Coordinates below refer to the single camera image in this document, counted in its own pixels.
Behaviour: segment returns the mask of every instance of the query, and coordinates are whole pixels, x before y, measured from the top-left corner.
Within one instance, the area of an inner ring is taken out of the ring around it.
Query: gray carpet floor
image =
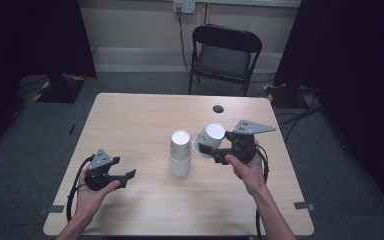
[[[264,97],[262,82],[271,78],[254,74],[248,96]],[[97,94],[187,94],[188,76],[98,73],[98,79],[86,81],[73,104],[32,101],[41,83],[40,76],[23,79],[20,95],[25,101],[18,118],[0,137],[0,239],[53,239],[44,235],[46,216],[39,212],[53,203]],[[193,94],[240,96],[239,89],[239,85],[202,79],[200,85],[194,84]],[[305,97],[311,101],[312,94]],[[279,122],[303,112],[275,109]],[[285,138],[291,126],[282,125]],[[384,239],[384,196],[344,150],[323,111],[303,117],[286,146],[304,198],[316,207],[310,212],[315,232],[300,239]]]

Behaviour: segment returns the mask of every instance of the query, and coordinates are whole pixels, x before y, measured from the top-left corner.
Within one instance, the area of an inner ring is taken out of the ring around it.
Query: wall outlet
[[[195,13],[195,2],[173,1],[173,12],[177,13]]]

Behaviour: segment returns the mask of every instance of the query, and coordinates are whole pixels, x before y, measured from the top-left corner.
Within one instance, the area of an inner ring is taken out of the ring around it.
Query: table
[[[221,105],[224,112],[215,113],[215,105]],[[66,205],[80,164],[102,148],[112,157],[121,157],[110,169],[111,175],[124,175],[133,169],[137,172],[125,189],[106,197],[84,235],[256,235],[256,205],[230,165],[216,164],[192,150],[189,175],[178,178],[169,169],[170,138],[175,130],[186,130],[194,138],[211,121],[232,131],[240,119],[278,128],[270,102],[263,98],[101,93],[54,205]],[[304,199],[280,131],[255,137],[267,151],[268,187],[280,211],[296,235],[312,234],[308,210],[294,206]],[[224,140],[220,147],[228,148],[230,142]],[[44,232],[58,235],[66,223],[65,209],[50,213]]]

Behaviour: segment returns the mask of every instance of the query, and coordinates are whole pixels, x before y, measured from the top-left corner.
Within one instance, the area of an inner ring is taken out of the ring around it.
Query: chair backrest
[[[195,42],[257,54],[262,48],[261,40],[254,33],[214,24],[195,28],[192,40],[195,48]]]

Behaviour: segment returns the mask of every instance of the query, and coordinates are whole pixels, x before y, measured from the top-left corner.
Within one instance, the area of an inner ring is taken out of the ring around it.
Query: cup
[[[170,156],[183,161],[191,156],[190,135],[184,130],[176,130],[171,135]]]
[[[198,144],[207,145],[213,149],[217,149],[220,147],[221,142],[223,141],[224,134],[226,130],[224,127],[218,122],[210,122],[208,123],[204,129],[196,136],[193,140],[193,149],[195,152],[205,158],[211,158],[210,155],[202,153],[199,151]]]
[[[190,135],[187,131],[176,130],[171,135],[170,171],[174,176],[184,177],[191,170]]]

